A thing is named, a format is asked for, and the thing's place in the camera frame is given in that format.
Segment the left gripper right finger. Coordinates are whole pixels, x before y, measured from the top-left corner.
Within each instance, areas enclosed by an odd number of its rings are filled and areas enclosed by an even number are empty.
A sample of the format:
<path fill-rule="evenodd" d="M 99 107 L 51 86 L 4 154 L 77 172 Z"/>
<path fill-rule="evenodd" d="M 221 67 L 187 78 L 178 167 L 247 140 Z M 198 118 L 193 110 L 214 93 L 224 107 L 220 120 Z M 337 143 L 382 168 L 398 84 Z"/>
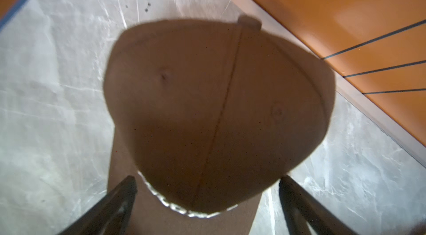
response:
<path fill-rule="evenodd" d="M 310 235 L 310 227 L 318 235 L 356 234 L 289 176 L 280 179 L 279 197 L 291 235 Z"/>

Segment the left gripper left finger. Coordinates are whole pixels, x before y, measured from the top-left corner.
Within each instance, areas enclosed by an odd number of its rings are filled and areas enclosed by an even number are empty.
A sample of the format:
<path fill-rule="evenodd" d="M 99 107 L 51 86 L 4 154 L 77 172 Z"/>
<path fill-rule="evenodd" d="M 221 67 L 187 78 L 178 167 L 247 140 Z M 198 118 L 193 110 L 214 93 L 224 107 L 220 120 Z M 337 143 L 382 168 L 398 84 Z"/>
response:
<path fill-rule="evenodd" d="M 61 235 L 123 235 L 129 225 L 135 197 L 136 180 L 127 176 Z"/>

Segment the brown cap back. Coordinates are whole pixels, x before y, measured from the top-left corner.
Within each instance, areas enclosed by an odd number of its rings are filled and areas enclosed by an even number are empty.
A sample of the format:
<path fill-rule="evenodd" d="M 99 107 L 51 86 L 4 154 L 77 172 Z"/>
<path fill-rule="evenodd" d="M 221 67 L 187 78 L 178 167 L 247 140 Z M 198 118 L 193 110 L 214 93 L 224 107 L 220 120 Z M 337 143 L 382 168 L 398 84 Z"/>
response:
<path fill-rule="evenodd" d="M 127 234 L 249 234 L 262 192 L 324 140 L 335 86 L 324 61 L 249 16 L 125 30 L 103 91 L 108 189 L 129 175 L 138 188 Z"/>

